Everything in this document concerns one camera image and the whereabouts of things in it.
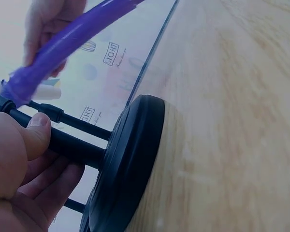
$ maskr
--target transparent acrylic sheet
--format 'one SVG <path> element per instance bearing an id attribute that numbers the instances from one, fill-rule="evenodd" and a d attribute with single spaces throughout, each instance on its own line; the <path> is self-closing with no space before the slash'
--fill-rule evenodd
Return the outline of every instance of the transparent acrylic sheet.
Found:
<path id="1" fill-rule="evenodd" d="M 87 10 L 101 0 L 88 0 Z M 166 75 L 159 67 L 146 69 L 158 45 L 160 36 L 176 5 L 176 0 L 145 0 L 136 10 L 93 37 L 72 54 L 58 78 L 43 83 L 47 96 L 37 96 L 36 102 L 50 103 L 65 113 L 112 130 L 119 114 L 130 103 L 142 81 L 144 72 L 147 88 L 161 88 Z M 11 8 L 0 1 L 0 81 L 21 65 L 24 39 L 24 17 L 29 0 L 10 0 Z M 61 91 L 58 98 L 54 91 Z M 28 107 L 20 109 L 32 116 Z M 100 147 L 106 142 L 64 124 L 53 127 Z M 73 200 L 86 203 L 98 172 L 86 168 L 84 176 L 71 195 Z M 78 231 L 81 214 L 63 208 L 50 231 Z"/>

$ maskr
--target hand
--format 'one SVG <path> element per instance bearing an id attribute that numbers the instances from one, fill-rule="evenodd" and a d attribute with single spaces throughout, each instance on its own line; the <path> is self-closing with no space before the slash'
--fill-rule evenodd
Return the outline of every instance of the hand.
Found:
<path id="1" fill-rule="evenodd" d="M 80 16 L 85 6 L 86 0 L 32 0 L 25 24 L 24 65 L 30 65 L 41 46 Z M 65 64 L 57 67 L 51 76 L 57 77 Z"/>
<path id="2" fill-rule="evenodd" d="M 82 177 L 84 166 L 46 151 L 50 131 L 42 113 L 26 129 L 0 113 L 0 232 L 48 231 Z"/>

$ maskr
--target light wood grain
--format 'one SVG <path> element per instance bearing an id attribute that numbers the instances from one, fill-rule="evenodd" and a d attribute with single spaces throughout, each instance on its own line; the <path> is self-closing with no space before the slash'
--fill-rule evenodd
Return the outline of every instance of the light wood grain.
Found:
<path id="1" fill-rule="evenodd" d="M 157 67 L 138 94 L 165 125 L 127 231 L 290 232 L 290 0 L 181 0 Z"/>

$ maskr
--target black connector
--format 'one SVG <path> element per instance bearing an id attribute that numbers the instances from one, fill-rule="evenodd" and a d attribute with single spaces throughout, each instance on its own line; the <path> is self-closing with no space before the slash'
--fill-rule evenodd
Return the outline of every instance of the black connector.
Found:
<path id="1" fill-rule="evenodd" d="M 36 109 L 37 111 L 46 114 L 50 120 L 56 123 L 64 123 L 83 132 L 96 136 L 98 138 L 109 140 L 111 132 L 90 123 L 84 122 L 78 118 L 72 117 L 64 113 L 64 111 L 58 107 L 50 104 L 38 104 L 34 101 L 30 101 L 27 106 Z"/>
<path id="2" fill-rule="evenodd" d="M 31 117 L 18 111 L 15 104 L 0 95 L 0 112 L 7 113 L 21 126 L 26 127 Z M 49 149 L 72 161 L 99 169 L 105 150 L 75 138 L 55 128 L 51 130 Z"/>
<path id="3" fill-rule="evenodd" d="M 84 212 L 84 209 L 85 209 L 84 204 L 76 202 L 70 198 L 65 202 L 64 206 L 74 211 L 77 211 L 81 214 Z"/>

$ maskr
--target purple tube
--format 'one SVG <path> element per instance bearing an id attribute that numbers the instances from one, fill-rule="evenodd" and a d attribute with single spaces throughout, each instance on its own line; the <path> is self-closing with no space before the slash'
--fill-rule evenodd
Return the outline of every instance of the purple tube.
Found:
<path id="1" fill-rule="evenodd" d="M 38 85 L 69 55 L 143 1 L 105 0 L 82 14 L 45 44 L 30 66 L 13 72 L 2 85 L 1 95 L 12 100 L 17 108 L 27 104 Z"/>

